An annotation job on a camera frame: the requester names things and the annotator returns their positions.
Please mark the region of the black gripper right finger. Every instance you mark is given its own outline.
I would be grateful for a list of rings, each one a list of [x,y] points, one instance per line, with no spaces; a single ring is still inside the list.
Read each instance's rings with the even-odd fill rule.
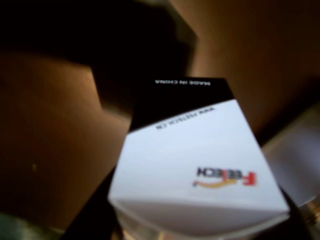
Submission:
[[[289,219],[280,227],[280,240],[319,240],[320,233],[314,230],[303,217],[300,209],[281,187],[281,192],[289,206]]]

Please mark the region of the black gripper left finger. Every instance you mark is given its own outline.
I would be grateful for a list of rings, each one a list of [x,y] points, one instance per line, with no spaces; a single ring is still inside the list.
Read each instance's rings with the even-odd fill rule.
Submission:
[[[119,239],[119,222],[107,200],[115,168],[106,176],[62,235],[63,240]]]

